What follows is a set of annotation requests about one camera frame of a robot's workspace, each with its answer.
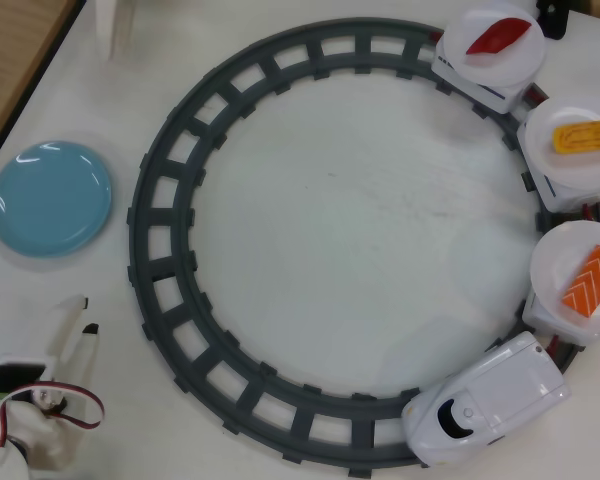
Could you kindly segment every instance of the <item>blue plate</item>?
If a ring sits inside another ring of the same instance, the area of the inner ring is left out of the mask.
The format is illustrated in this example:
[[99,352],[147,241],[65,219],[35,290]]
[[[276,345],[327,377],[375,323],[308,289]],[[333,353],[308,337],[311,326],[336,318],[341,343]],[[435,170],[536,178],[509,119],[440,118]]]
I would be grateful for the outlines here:
[[55,257],[98,233],[111,209],[111,182],[97,153],[49,142],[0,172],[0,240],[30,257]]

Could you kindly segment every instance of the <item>orange salmon slice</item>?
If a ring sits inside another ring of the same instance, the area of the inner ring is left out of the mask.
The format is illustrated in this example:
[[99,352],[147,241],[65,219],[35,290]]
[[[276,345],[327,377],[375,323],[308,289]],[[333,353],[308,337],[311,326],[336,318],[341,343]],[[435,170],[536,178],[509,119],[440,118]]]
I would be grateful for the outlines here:
[[600,305],[600,245],[596,245],[562,297],[562,303],[591,318]]

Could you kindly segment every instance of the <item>toy train track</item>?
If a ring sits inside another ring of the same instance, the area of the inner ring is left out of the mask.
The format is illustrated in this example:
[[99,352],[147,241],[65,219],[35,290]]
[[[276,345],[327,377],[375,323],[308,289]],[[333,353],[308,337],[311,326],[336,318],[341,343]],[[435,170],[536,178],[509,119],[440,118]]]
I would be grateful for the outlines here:
[[[175,374],[175,383],[190,392],[224,422],[230,432],[244,433],[258,442],[282,453],[283,458],[300,463],[303,460],[335,465],[349,469],[349,475],[369,478],[376,468],[419,464],[405,442],[374,446],[375,422],[399,418],[404,405],[419,389],[410,388],[392,398],[375,398],[354,393],[341,398],[323,393],[318,387],[298,386],[277,375],[275,368],[259,363],[247,356],[238,339],[225,331],[212,314],[207,295],[200,291],[194,272],[197,269],[195,251],[189,243],[189,229],[194,224],[191,208],[195,190],[202,186],[205,163],[214,149],[222,147],[226,132],[239,118],[247,118],[265,95],[280,95],[289,90],[293,82],[307,76],[316,80],[329,77],[338,69],[352,69],[356,74],[371,73],[374,68],[390,69],[405,80],[419,76],[432,82],[432,86],[446,95],[461,95],[473,103],[472,111],[482,118],[491,118],[502,130],[503,141],[510,150],[520,152],[516,137],[519,121],[512,114],[495,113],[458,91],[431,71],[431,64],[418,59],[423,46],[434,46],[442,31],[417,23],[360,18],[316,23],[283,32],[257,42],[210,71],[171,112],[149,153],[141,164],[141,173],[129,209],[129,279],[144,317],[143,329],[150,341],[155,342],[160,353]],[[324,55],[321,42],[336,37],[355,38],[355,52]],[[405,40],[401,55],[371,51],[374,36]],[[280,68],[274,55],[292,47],[305,46],[308,60]],[[265,78],[240,92],[231,80],[245,69],[259,65]],[[220,95],[227,106],[210,124],[194,118],[209,98]],[[523,105],[534,108],[546,96],[535,85],[526,93]],[[182,133],[199,137],[186,163],[168,158],[178,136]],[[173,206],[151,206],[156,183],[161,177],[178,182]],[[530,175],[523,174],[528,191],[535,189]],[[600,221],[600,204],[593,209]],[[552,214],[540,201],[537,227],[546,233],[554,226],[582,218],[579,213]],[[171,255],[149,258],[148,232],[153,226],[168,226],[171,231]],[[175,277],[183,303],[162,311],[158,303],[154,282]],[[186,322],[193,322],[208,342],[208,348],[191,362],[173,331]],[[519,319],[506,338],[528,330]],[[571,344],[560,344],[555,361],[564,371],[579,351]],[[226,364],[248,382],[240,398],[234,402],[211,383],[206,376],[220,362]],[[277,428],[252,414],[263,394],[267,393],[293,407],[296,413],[290,430]],[[324,415],[351,421],[349,445],[334,445],[309,438],[315,415]]]

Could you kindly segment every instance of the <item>track rail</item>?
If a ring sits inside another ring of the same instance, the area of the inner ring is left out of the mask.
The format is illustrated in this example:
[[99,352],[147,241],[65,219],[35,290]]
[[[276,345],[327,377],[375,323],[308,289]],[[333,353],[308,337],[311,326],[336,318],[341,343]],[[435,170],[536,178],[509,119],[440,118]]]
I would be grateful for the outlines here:
[[[144,317],[143,330],[147,338],[155,342],[175,374],[175,383],[184,392],[195,395],[223,420],[224,427],[230,432],[244,433],[281,452],[283,458],[291,462],[309,460],[340,466],[348,468],[349,475],[358,478],[369,478],[371,471],[376,468],[419,464],[418,458],[404,442],[374,447],[375,422],[399,418],[404,405],[419,393],[419,389],[406,389],[392,398],[375,398],[362,393],[354,393],[349,398],[335,397],[311,385],[291,383],[279,377],[275,368],[247,356],[240,349],[239,341],[216,322],[209,298],[196,283],[196,256],[188,240],[188,232],[195,218],[191,208],[192,197],[204,181],[206,161],[214,149],[222,147],[231,125],[253,113],[262,97],[271,92],[280,95],[300,78],[313,76],[316,80],[324,79],[338,69],[352,69],[356,74],[368,74],[373,68],[390,69],[405,80],[419,76],[430,80],[437,90],[446,95],[462,95],[473,102],[434,74],[430,63],[418,59],[421,48],[433,47],[441,34],[439,29],[417,23],[356,18],[299,27],[257,42],[205,75],[168,116],[142,161],[127,223],[129,280],[135,288]],[[355,51],[324,55],[322,41],[337,37],[354,37]],[[404,50],[401,55],[372,52],[373,37],[403,39]],[[309,59],[280,68],[274,55],[297,46],[306,48]],[[259,65],[264,78],[245,91],[240,91],[232,80],[253,65]],[[227,102],[223,111],[209,124],[194,118],[214,94]],[[525,95],[524,104],[531,109],[545,98],[544,93],[534,85]],[[516,136],[519,121],[513,115],[500,115],[476,103],[472,111],[482,118],[491,118],[501,128],[505,145],[510,150],[520,151]],[[186,163],[168,158],[168,153],[181,134],[198,137]],[[156,183],[161,177],[178,182],[171,208],[151,206]],[[527,189],[532,191],[534,186],[528,174],[526,177],[523,175],[523,179]],[[550,214],[542,202],[540,206],[537,224],[543,233],[566,219],[572,219]],[[600,218],[600,205],[594,209],[594,213]],[[170,256],[149,259],[148,232],[153,226],[170,227]],[[183,303],[162,311],[154,282],[170,277],[176,278]],[[173,335],[174,329],[185,322],[193,322],[209,344],[193,362],[184,354]],[[520,329],[525,329],[525,326],[519,321],[512,334]],[[561,352],[566,352],[561,358],[568,358],[565,363],[568,365],[577,348],[562,345],[561,349]],[[206,381],[207,375],[220,362],[226,362],[247,381],[247,387],[235,402]],[[252,415],[265,393],[296,408],[290,430],[278,428]],[[334,445],[310,439],[315,415],[350,420],[350,444]]]

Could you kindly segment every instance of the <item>white robotic arm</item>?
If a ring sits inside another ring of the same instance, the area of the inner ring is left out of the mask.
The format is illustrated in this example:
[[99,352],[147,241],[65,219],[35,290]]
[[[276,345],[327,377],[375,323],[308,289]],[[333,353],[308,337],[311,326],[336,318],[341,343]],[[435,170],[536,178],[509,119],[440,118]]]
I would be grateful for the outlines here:
[[66,467],[81,430],[100,424],[81,420],[87,402],[104,418],[102,402],[84,388],[97,353],[98,325],[85,327],[72,355],[61,362],[87,305],[83,296],[68,298],[40,322],[40,335],[31,340],[27,354],[0,358],[0,480],[28,480],[30,469]]

